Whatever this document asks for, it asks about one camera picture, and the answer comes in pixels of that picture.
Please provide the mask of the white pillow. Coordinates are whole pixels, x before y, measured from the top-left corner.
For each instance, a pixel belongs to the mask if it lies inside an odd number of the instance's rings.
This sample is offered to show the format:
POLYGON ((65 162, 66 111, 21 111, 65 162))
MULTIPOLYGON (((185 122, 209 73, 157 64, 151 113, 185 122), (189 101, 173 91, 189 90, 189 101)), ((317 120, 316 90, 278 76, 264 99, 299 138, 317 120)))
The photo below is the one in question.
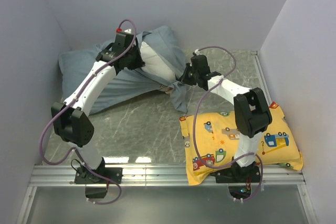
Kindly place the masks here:
POLYGON ((149 74, 153 74, 166 81, 174 81, 175 73, 172 69, 161 59, 161 57, 146 43, 141 42, 140 47, 141 58, 145 65, 141 69, 149 74))

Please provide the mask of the blue plaid pillowcase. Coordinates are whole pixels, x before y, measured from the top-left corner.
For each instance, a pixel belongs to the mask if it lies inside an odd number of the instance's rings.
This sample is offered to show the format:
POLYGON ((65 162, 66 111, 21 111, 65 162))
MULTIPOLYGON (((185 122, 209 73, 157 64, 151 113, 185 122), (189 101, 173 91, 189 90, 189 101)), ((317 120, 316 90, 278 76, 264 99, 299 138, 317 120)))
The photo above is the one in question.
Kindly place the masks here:
MULTIPOLYGON (((186 66, 186 56, 179 47, 173 30, 163 25, 151 31, 141 32, 136 37, 139 46, 141 42, 146 42, 172 69, 175 73, 175 80, 166 81, 144 72, 141 68, 123 69, 103 89, 90 112, 95 114, 144 93, 159 90, 170 96, 175 110, 186 113, 187 88, 178 81, 186 66)), ((98 53, 112 42, 114 42, 113 39, 107 40, 87 49, 73 50, 58 56, 64 98, 69 97, 78 88, 91 70, 98 53)))

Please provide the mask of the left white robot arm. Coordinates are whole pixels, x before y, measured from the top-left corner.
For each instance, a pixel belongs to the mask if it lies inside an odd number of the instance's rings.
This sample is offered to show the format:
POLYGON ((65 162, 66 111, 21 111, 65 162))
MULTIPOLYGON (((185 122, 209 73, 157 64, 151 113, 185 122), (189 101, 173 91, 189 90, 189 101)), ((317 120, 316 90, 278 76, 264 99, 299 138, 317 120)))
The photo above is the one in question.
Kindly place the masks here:
POLYGON ((98 96, 123 69, 144 66, 139 42, 131 30, 117 29, 114 42, 98 53, 96 60, 79 87, 64 100, 51 107, 55 133, 75 151, 87 177, 93 183, 105 179, 103 157, 90 144, 95 128, 88 116, 98 96))

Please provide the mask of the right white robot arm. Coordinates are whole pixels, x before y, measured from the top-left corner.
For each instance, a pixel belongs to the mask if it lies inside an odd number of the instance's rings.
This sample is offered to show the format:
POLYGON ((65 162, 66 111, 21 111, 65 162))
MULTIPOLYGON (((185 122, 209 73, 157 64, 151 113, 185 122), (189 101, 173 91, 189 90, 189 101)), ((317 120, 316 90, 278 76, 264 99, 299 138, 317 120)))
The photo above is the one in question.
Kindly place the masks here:
POLYGON ((186 65, 183 75, 180 77, 183 84, 198 85, 206 93, 214 93, 229 101, 234 106, 235 123, 240 132, 238 149, 234 158, 222 166, 215 166, 216 157, 207 154, 200 156, 196 140, 196 123, 198 110, 193 117, 192 139, 196 152, 193 158, 193 170, 201 167, 210 169, 231 168, 232 178, 237 182, 243 182, 249 177, 250 170, 255 166, 257 147, 262 133, 272 123, 271 113, 266 102, 265 95, 260 88, 248 89, 226 79, 218 72, 211 72, 205 55, 193 53, 191 62, 186 65))

